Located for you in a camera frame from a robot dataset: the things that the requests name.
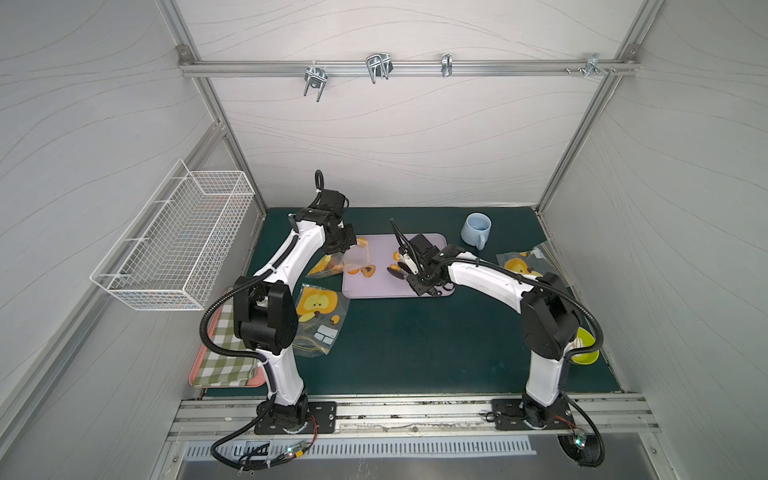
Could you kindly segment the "clear resealable bag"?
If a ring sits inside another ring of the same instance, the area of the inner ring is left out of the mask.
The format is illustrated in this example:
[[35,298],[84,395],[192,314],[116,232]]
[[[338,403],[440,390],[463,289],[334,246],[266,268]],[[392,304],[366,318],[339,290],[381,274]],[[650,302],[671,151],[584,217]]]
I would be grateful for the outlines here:
[[496,260],[506,270],[522,275],[542,277],[547,273],[557,274],[567,287],[572,287],[573,282],[565,273],[554,253],[555,249],[552,243],[546,240],[528,251],[497,254]]

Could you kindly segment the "resealable bag table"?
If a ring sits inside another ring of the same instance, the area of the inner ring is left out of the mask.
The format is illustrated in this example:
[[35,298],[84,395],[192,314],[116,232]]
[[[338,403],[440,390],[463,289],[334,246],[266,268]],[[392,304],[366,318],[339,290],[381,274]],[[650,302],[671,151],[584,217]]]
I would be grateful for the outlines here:
[[373,265],[369,242],[364,237],[358,237],[357,245],[346,252],[324,255],[310,269],[308,277],[321,279],[342,273],[362,274],[361,268],[366,265]]

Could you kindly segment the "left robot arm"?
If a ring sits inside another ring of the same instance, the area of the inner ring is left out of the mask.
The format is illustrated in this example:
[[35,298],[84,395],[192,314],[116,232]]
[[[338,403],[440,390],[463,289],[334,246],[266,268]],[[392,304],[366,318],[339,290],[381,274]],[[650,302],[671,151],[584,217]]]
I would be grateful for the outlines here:
[[[314,182],[315,198],[289,216],[289,235],[271,259],[254,275],[239,278],[231,290],[213,301],[200,321],[200,340],[209,351],[223,357],[254,359],[265,374],[268,394],[257,407],[256,417],[210,447],[215,460],[240,473],[287,464],[314,444],[312,440],[301,441],[272,459],[261,456],[265,447],[256,447],[237,459],[219,451],[224,444],[254,431],[261,422],[270,421],[290,433],[310,424],[312,437],[319,433],[292,347],[299,326],[293,290],[316,252],[343,253],[356,244],[356,237],[353,226],[343,221],[348,198],[325,187],[321,170],[315,171]],[[238,350],[217,344],[208,332],[213,315],[228,301],[233,302],[235,336],[244,344]]]

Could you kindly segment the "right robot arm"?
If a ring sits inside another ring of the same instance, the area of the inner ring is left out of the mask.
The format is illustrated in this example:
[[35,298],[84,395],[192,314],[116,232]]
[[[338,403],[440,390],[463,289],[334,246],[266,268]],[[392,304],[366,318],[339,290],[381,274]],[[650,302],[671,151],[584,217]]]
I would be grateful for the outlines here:
[[520,317],[530,351],[529,373],[521,400],[498,401],[486,416],[499,429],[562,428],[557,440],[568,458],[581,467],[597,468],[606,446],[596,423],[564,390],[575,357],[601,349],[604,334],[596,317],[571,294],[562,279],[515,273],[448,245],[442,249],[422,234],[407,237],[393,229],[400,265],[410,288],[419,296],[439,297],[466,287],[512,308]]

